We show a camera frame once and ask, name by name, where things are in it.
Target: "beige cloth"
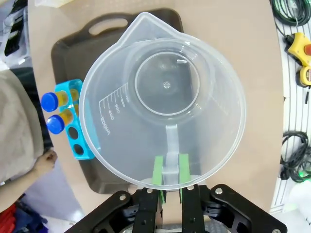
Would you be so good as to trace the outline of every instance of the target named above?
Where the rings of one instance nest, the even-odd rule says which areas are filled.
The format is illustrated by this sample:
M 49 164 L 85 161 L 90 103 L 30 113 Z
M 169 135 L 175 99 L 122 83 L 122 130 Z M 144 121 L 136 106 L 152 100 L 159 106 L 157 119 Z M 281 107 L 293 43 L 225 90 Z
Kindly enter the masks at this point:
M 18 78 L 0 73 L 0 182 L 28 172 L 43 153 L 35 107 Z

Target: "test tube rack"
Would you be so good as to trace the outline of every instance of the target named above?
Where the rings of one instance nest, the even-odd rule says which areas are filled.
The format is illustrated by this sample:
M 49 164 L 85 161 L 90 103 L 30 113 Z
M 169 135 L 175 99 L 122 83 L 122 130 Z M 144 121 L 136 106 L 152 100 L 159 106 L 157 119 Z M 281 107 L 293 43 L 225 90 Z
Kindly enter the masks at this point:
M 79 100 L 73 101 L 70 89 L 76 89 L 79 93 L 81 92 L 82 81 L 80 79 L 70 80 L 64 83 L 57 84 L 55 92 L 65 91 L 68 96 L 68 103 L 63 106 L 59 106 L 60 112 L 65 109 L 69 109 L 72 112 L 73 120 L 70 124 L 65 126 L 64 131 L 67 134 L 67 138 L 72 150 L 73 156 L 77 160 L 88 160 L 93 159 L 95 156 L 91 149 L 88 147 L 81 130 L 79 116 L 76 114 L 73 105 L 78 104 Z

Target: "black cable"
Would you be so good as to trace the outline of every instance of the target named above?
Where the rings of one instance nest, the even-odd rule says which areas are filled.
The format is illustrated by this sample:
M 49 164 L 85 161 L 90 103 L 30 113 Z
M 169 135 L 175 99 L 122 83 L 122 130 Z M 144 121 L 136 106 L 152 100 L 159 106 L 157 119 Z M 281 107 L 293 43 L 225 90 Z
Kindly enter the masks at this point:
M 294 14 L 290 10 L 291 7 L 288 0 L 270 0 L 273 15 L 281 23 L 288 26 L 303 26 L 307 24 L 311 18 L 311 6 L 308 0 L 293 0 L 293 2 L 297 6 L 297 9 L 294 9 Z
M 301 145 L 285 161 L 281 155 L 280 163 L 283 165 L 280 177 L 282 180 L 291 179 L 296 183 L 311 179 L 311 147 L 306 133 L 290 131 L 283 134 L 282 145 L 291 137 L 299 137 Z

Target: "screw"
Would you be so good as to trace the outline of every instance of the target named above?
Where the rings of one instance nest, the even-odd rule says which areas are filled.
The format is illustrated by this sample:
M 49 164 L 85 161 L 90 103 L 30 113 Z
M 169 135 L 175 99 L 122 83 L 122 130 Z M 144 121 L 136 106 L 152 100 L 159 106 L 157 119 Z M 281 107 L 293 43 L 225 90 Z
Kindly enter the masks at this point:
M 123 194 L 123 195 L 120 196 L 119 199 L 120 199 L 120 200 L 125 200 L 125 199 L 126 199 L 126 196 Z
M 216 190 L 215 190 L 215 193 L 216 194 L 222 194 L 223 193 L 223 190 L 221 189 L 221 188 L 217 188 Z
M 169 89 L 171 87 L 171 84 L 169 82 L 165 82 L 163 86 L 165 89 Z

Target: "test tube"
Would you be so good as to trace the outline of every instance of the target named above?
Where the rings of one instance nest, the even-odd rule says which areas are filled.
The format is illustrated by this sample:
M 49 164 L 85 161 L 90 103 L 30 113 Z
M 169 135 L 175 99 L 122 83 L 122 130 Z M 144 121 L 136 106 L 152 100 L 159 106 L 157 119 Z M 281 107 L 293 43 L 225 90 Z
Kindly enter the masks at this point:
M 73 101 L 79 99 L 79 93 L 76 89 L 70 89 L 71 98 Z M 47 112 L 56 110 L 59 106 L 66 105 L 68 103 L 68 96 L 65 91 L 49 92 L 42 96 L 41 106 Z
M 61 133 L 65 126 L 71 123 L 73 120 L 73 114 L 71 110 L 65 109 L 60 114 L 53 115 L 47 120 L 47 127 L 53 134 Z

